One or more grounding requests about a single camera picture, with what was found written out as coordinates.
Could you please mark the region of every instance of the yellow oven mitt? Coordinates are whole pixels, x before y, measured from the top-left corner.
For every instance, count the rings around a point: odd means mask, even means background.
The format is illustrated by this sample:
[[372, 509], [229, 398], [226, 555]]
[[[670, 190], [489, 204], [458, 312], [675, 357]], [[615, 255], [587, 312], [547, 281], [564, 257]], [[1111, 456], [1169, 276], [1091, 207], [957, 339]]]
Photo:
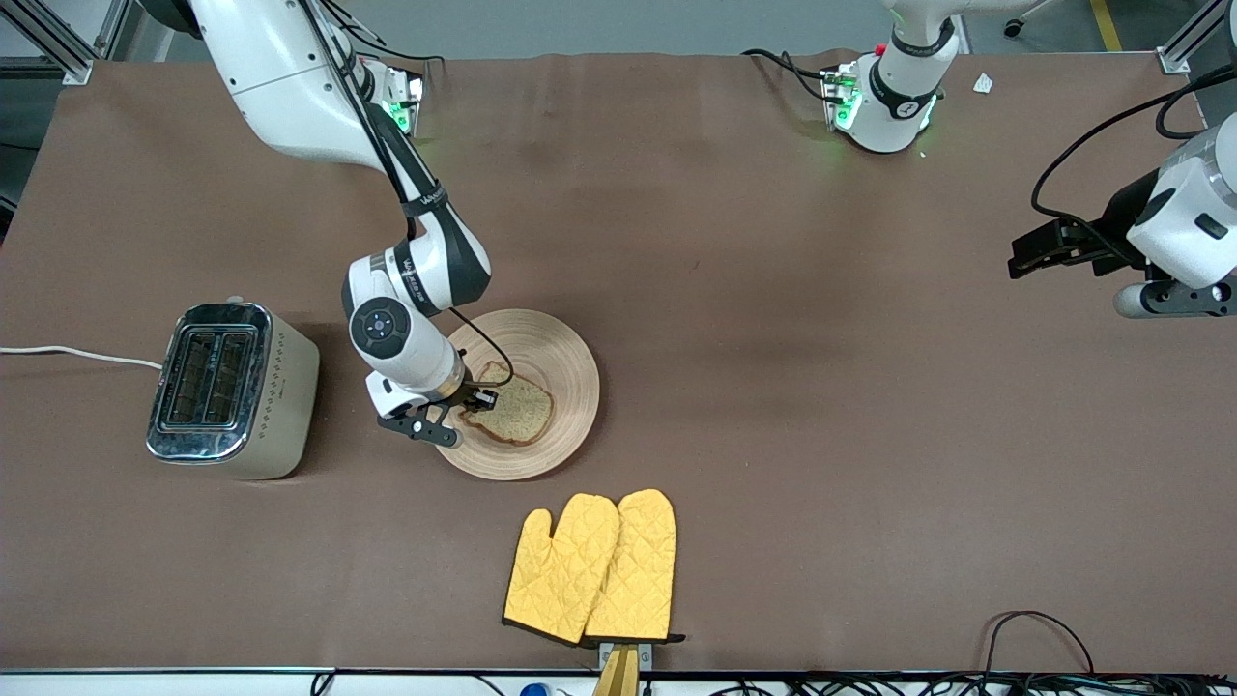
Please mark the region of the yellow oven mitt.
[[618, 540], [618, 511], [601, 496], [567, 502], [550, 535], [549, 511], [524, 519], [502, 622], [576, 644]]
[[661, 491], [640, 491], [618, 503], [618, 545], [584, 633], [606, 642], [668, 640], [674, 508]]

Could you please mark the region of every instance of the brown table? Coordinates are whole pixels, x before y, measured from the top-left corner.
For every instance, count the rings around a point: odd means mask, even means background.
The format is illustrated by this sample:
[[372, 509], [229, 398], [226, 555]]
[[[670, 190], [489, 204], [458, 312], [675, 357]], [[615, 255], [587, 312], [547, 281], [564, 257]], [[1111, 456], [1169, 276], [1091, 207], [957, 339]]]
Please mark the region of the brown table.
[[[0, 252], [4, 344], [160, 360], [242, 294], [319, 345], [317, 415], [294, 477], [204, 480], [145, 451], [152, 371], [0, 360], [0, 664], [593, 664], [499, 623], [520, 523], [658, 487], [690, 637], [661, 668], [970, 669], [1038, 608], [1103, 670], [1228, 670], [1237, 324], [1004, 266], [1048, 161], [1178, 84], [1148, 54], [964, 57], [875, 156], [747, 58], [435, 68], [421, 151], [495, 265], [469, 310], [549, 312], [602, 371], [579, 455], [496, 485], [374, 424], [339, 284], [401, 234], [382, 174], [267, 150], [208, 64], [99, 64]], [[1133, 119], [1045, 199], [1097, 213], [1169, 148]], [[1028, 623], [997, 666], [1079, 663]]]

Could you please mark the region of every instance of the round wooden plate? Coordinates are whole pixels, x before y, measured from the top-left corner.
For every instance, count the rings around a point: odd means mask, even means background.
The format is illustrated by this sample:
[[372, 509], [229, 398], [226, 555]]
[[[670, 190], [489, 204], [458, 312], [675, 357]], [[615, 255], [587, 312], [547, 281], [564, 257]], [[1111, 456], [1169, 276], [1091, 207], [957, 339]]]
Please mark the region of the round wooden plate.
[[[601, 403], [601, 376], [588, 344], [571, 326], [532, 309], [499, 309], [473, 319], [502, 346], [516, 375], [554, 398], [546, 433], [532, 445], [499, 443], [468, 425], [453, 409], [445, 425], [460, 433], [456, 448], [439, 448], [447, 461], [490, 481], [520, 481], [562, 465], [584, 443]], [[466, 352], [464, 363], [477, 375], [486, 363], [502, 363], [494, 347], [468, 325], [452, 334], [452, 344]]]

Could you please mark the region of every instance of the silver toaster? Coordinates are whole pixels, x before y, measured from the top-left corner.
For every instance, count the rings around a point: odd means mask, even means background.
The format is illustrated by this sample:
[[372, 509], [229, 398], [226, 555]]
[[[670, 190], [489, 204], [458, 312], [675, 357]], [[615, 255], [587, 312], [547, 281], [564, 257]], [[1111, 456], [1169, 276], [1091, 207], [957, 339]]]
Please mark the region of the silver toaster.
[[167, 346], [146, 448], [229, 478], [287, 476], [304, 451], [318, 346], [251, 302], [198, 304]]

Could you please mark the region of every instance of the toaster power cord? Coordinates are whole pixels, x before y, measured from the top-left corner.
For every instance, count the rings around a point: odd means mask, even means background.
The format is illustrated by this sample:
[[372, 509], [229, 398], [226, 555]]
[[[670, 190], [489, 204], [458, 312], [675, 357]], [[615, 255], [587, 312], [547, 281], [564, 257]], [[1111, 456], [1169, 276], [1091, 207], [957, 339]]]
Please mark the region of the toaster power cord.
[[35, 347], [0, 346], [0, 354], [9, 356], [48, 356], [52, 354], [68, 354], [71, 356], [79, 356], [82, 359], [90, 359], [94, 361], [106, 361], [109, 363], [124, 363], [126, 366], [142, 366], [146, 368], [153, 368], [156, 371], [163, 370], [163, 366], [158, 363], [152, 363], [150, 361], [140, 361], [137, 359], [120, 359], [118, 356], [104, 356], [103, 354], [92, 354], [89, 351], [78, 350], [78, 347], [69, 347], [68, 345], [37, 345]]

